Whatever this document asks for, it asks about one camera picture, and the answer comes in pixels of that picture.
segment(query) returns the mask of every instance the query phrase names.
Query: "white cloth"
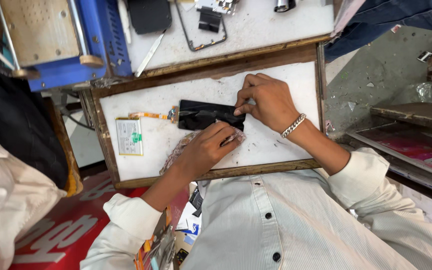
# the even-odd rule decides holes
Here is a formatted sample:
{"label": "white cloth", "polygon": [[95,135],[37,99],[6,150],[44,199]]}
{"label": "white cloth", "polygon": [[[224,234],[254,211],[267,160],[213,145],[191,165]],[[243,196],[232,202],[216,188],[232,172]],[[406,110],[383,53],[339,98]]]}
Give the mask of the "white cloth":
{"label": "white cloth", "polygon": [[[432,270],[432,224],[389,184],[387,168],[374,150],[362,148],[327,180],[300,170],[212,185],[201,234],[182,269]],[[120,194],[104,210],[111,222],[80,267],[134,270],[134,254],[161,213]]]}
{"label": "white cloth", "polygon": [[0,270],[11,265],[15,241],[63,196],[51,179],[0,145]]}

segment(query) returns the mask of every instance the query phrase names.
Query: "shirt sleeve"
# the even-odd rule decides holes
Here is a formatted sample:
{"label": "shirt sleeve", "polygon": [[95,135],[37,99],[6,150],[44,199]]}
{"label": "shirt sleeve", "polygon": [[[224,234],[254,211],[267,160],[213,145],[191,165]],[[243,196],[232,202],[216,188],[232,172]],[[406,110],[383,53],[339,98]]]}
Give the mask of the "shirt sleeve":
{"label": "shirt sleeve", "polygon": [[82,270],[135,270],[133,259],[150,239],[161,212],[141,198],[115,194],[103,206],[111,220],[89,248]]}
{"label": "shirt sleeve", "polygon": [[419,270],[432,270],[432,224],[386,179],[389,163],[370,148],[351,152],[348,164],[328,178],[340,203]]}

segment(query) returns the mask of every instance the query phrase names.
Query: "blue metal frame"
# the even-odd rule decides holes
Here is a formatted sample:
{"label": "blue metal frame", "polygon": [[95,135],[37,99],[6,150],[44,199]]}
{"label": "blue metal frame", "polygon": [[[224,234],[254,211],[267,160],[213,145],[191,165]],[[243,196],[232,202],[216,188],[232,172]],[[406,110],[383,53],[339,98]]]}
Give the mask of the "blue metal frame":
{"label": "blue metal frame", "polygon": [[104,65],[101,68],[84,66],[79,57],[35,65],[41,77],[28,80],[32,92],[100,78],[133,76],[117,0],[76,0],[76,4],[89,52],[102,58]]}

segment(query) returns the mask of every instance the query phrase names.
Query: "orange flex cable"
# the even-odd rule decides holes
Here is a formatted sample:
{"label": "orange flex cable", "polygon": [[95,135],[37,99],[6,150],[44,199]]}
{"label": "orange flex cable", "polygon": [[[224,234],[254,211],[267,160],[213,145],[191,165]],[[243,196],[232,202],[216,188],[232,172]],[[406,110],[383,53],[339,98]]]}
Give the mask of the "orange flex cable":
{"label": "orange flex cable", "polygon": [[163,115],[163,114],[157,114],[157,113],[150,113],[150,112],[131,112],[128,114],[129,118],[134,118],[134,117],[152,117],[152,118],[159,118],[159,119],[167,119],[168,116],[167,115]]}

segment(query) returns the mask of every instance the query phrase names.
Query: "white striped shirt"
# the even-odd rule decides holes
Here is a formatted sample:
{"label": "white striped shirt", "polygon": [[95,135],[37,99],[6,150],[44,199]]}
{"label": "white striped shirt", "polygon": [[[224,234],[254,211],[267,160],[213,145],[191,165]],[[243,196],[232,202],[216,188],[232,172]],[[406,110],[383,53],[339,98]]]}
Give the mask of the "white striped shirt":
{"label": "white striped shirt", "polygon": [[[327,179],[299,170],[213,184],[202,204],[201,234],[182,268],[432,270],[432,224],[389,184],[387,167],[362,148]],[[134,254],[161,212],[120,194],[104,210],[111,222],[81,269],[134,270]]]}

